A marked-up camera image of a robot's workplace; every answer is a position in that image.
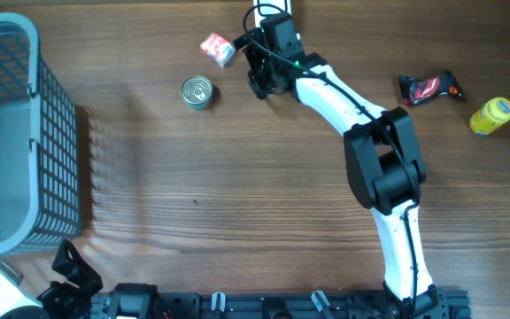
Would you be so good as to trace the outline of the yellow lidded small bottle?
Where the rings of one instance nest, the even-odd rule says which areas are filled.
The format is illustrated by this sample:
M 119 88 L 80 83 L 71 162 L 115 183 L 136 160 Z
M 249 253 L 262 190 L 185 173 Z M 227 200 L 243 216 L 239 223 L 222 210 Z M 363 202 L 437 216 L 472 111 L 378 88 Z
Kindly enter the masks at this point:
M 510 101 L 495 97 L 486 102 L 470 118 L 469 127 L 478 135 L 489 135 L 510 121 Z

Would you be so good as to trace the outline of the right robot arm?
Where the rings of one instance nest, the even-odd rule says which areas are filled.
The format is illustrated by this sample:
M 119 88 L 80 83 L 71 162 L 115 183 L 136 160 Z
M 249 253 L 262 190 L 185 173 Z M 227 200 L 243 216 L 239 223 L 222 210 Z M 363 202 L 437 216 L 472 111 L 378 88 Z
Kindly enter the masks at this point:
M 402 108 L 386 110 L 345 85 L 320 55 L 305 53 L 290 13 L 276 4 L 254 4 L 255 26 L 235 39 L 250 70 L 249 84 L 264 99 L 288 93 L 326 120 L 344 140 L 347 180 L 369 210 L 382 244 L 387 313 L 434 318 L 444 296 L 427 270 L 418 213 L 424 162 L 412 119 Z

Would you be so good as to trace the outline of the black red snack wrapper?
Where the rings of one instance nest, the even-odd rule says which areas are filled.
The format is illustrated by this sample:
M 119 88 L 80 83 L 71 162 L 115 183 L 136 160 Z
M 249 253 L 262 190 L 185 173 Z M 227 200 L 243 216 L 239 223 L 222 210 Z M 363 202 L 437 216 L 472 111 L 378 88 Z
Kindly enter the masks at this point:
M 457 100 L 465 99 L 459 82 L 449 70 L 444 70 L 438 76 L 428 80 L 400 75 L 398 84 L 401 96 L 407 106 L 428 103 L 440 96 L 448 96 Z

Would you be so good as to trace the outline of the red white small carton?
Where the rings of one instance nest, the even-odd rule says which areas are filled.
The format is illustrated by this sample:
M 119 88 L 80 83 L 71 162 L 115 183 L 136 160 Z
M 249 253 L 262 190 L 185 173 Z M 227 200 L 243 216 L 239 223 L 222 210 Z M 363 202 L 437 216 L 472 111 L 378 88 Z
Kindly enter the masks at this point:
M 200 50 L 221 67 L 225 67 L 236 54 L 236 48 L 233 43 L 217 33 L 209 34 L 201 42 Z

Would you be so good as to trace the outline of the green labelled round container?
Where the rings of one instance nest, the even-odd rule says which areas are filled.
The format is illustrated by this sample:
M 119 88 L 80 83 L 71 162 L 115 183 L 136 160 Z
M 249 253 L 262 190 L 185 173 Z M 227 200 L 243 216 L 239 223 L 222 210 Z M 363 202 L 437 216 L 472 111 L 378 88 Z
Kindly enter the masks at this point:
M 182 83 L 181 95 L 191 109 L 204 110 L 213 100 L 212 82 L 203 75 L 191 76 Z

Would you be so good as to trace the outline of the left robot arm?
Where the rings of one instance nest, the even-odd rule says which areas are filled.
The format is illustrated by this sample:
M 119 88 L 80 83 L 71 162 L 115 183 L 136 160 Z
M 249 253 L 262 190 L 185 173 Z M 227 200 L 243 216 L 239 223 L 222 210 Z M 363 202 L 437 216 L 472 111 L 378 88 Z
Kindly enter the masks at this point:
M 53 281 L 37 300 L 38 306 L 14 306 L 0 316 L 21 318 L 88 318 L 92 298 L 103 288 L 102 277 L 81 257 L 73 243 L 63 240 L 52 269 L 64 276 L 63 283 Z M 158 287 L 152 284 L 118 284 L 105 295 L 97 307 L 106 318 L 170 319 L 169 306 L 162 300 Z

